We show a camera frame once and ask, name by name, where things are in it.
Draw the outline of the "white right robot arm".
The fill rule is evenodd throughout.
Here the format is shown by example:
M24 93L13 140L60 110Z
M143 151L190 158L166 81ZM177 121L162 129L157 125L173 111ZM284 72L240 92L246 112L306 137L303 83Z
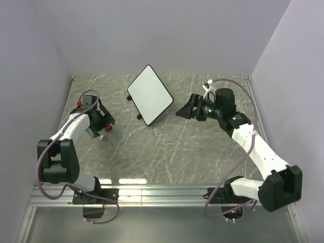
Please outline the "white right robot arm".
M200 122L207 118L217 120L220 128L241 146L262 175L261 181L243 176L225 179L223 186L216 192L208 192L213 203L245 203L254 199L264 209L273 212L301 199L302 170L280 158L255 131L247 116L236 110L232 89L217 89L213 101L207 96L191 94L176 116Z

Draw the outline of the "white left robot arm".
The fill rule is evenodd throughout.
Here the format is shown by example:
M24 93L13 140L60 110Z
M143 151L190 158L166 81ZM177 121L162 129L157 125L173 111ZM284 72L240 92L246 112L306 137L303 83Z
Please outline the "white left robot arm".
M47 194L43 183L64 183L84 194L92 204L102 199L102 188L97 177L80 170L75 145L83 132L91 138L100 136L102 130L115 123L114 118L102 104L99 95L83 93L69 115L65 125L51 138L37 144L36 184L49 199L59 196Z

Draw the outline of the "red bone-shaped eraser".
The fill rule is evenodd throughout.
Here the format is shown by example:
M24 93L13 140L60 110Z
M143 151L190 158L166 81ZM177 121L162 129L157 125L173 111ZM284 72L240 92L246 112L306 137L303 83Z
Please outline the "red bone-shaped eraser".
M112 125L107 125L106 127L105 127L105 130L106 131L109 131L109 130L111 130L112 129Z

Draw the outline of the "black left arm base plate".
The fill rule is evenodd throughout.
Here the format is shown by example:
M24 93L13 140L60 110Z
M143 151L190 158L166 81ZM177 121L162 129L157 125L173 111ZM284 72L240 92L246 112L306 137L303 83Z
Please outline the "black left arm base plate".
M74 192L72 199L73 205L112 205L118 201L119 189L103 188L96 192Z

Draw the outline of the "small white whiteboard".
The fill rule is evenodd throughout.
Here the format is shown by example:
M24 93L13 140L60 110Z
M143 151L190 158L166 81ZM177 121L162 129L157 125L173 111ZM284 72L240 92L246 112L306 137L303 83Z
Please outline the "small white whiteboard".
M149 64L127 87L127 92L147 126L174 103L173 96Z

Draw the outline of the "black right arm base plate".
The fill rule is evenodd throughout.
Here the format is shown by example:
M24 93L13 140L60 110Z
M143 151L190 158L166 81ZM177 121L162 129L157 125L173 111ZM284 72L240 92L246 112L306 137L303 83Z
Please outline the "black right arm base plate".
M203 198L208 200L214 188L207 188L207 192L203 195ZM235 200L230 198L225 192L223 187L219 188L215 195L211 198L209 204L233 204Z

